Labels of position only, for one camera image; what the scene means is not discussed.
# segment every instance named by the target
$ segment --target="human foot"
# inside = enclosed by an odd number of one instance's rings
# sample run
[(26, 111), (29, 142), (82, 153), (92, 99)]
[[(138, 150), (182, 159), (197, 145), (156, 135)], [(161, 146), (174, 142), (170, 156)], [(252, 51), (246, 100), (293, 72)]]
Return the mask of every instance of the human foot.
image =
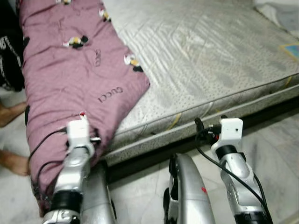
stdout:
[(17, 175), (27, 176), (29, 174), (28, 159), (24, 156), (0, 150), (0, 165)]
[(26, 103), (20, 103), (16, 106), (6, 108), (0, 104), (0, 127), (5, 127), (13, 119), (23, 113), (26, 109)]

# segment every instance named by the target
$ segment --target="white floor tile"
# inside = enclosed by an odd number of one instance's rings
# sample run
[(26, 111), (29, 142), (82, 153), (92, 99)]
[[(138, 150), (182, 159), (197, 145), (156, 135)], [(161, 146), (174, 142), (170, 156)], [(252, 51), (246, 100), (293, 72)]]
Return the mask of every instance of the white floor tile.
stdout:
[(158, 170), (159, 165), (156, 165), (111, 184), (109, 188), (114, 202), (143, 195), (154, 195), (159, 175)]
[(214, 218), (217, 224), (233, 224), (235, 218), (230, 210), (224, 186), (208, 192)]
[(287, 144), (299, 136), (299, 125), (292, 117), (285, 118), (258, 131), (273, 146)]
[(18, 155), (29, 155), (29, 146), (26, 139), (25, 113), (18, 116), (6, 127), (0, 128), (0, 142), (0, 149)]
[(164, 210), (163, 200), (161, 197), (154, 196), (147, 208), (145, 209), (141, 224), (163, 224), (164, 223)]
[[(150, 204), (153, 202), (155, 195), (143, 195), (129, 200), (114, 202), (117, 212), (117, 223), (123, 224), (129, 221), (129, 224), (140, 224), (144, 213), (147, 211)], [(126, 210), (118, 212), (121, 208), (126, 207)]]
[(262, 183), (274, 223), (299, 211), (299, 179), (277, 149), (256, 133), (243, 139), (242, 150)]
[(0, 178), (0, 186), (0, 217), (5, 224), (24, 223), (39, 218), (39, 209), (28, 177), (10, 174)]
[(277, 145), (275, 147), (291, 171), (299, 178), (299, 140)]
[(22, 224), (41, 224), (43, 222), (42, 218), (31, 219), (25, 222), (21, 222)]

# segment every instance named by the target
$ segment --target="tiled floor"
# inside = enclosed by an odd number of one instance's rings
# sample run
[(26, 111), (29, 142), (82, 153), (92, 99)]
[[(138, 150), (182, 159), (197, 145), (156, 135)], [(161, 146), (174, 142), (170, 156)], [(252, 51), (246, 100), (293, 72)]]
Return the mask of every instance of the tiled floor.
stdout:
[[(299, 211), (299, 110), (266, 121), (244, 134), (242, 150), (263, 185), (274, 223), (282, 223)], [(216, 223), (234, 223), (219, 169), (196, 150), (188, 154), (203, 176)], [(118, 223), (162, 224), (162, 198), (168, 180), (165, 161), (111, 184)], [(0, 186), (0, 224), (41, 223), (28, 178), (0, 168)], [(288, 223), (298, 224), (299, 219)]]

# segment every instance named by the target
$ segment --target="black joint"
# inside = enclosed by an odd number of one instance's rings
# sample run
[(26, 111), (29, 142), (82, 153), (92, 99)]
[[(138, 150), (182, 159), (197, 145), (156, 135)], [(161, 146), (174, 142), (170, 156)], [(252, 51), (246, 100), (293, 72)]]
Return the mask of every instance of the black joint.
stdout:
[(53, 196), (50, 211), (65, 209), (80, 213), (82, 201), (83, 196), (79, 192), (59, 191)]
[(235, 215), (237, 224), (270, 224), (263, 212), (251, 212)]
[(222, 131), (222, 125), (213, 125), (211, 129), (214, 134), (220, 134)]
[(232, 145), (228, 145), (228, 146), (222, 146), (216, 150), (216, 154), (219, 160), (221, 160), (223, 156), (229, 153), (237, 153), (236, 148)]
[(205, 129), (204, 124), (202, 123), (202, 121), (201, 121), (200, 118), (196, 118), (194, 120), (194, 122), (196, 124), (196, 130), (197, 130), (197, 132), (200, 132), (200, 131), (202, 131), (202, 130)]

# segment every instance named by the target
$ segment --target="robotic leg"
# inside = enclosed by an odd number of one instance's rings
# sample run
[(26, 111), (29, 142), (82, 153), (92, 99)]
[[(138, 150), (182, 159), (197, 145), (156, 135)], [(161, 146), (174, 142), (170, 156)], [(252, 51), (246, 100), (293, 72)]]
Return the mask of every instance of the robotic leg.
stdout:
[[(64, 160), (54, 189), (52, 205), (43, 218), (43, 224), (80, 224), (81, 205), (87, 176), (90, 172), (89, 160), (94, 155), (92, 141), (89, 136), (87, 120), (71, 121), (67, 126), (69, 150)], [(100, 169), (102, 180), (99, 194), (102, 199), (100, 210), (101, 224), (115, 224), (115, 215), (112, 209), (110, 195), (106, 183), (103, 167)]]
[[(220, 125), (204, 129), (200, 119), (196, 120), (198, 136), (213, 141), (212, 152), (220, 165), (235, 175), (255, 192), (254, 195), (227, 171), (221, 171), (230, 208), (237, 224), (272, 224), (262, 188), (246, 162), (241, 148), (243, 121), (222, 119)], [(164, 193), (164, 224), (215, 224), (213, 212), (200, 173), (192, 159), (177, 154), (170, 160), (170, 187)]]

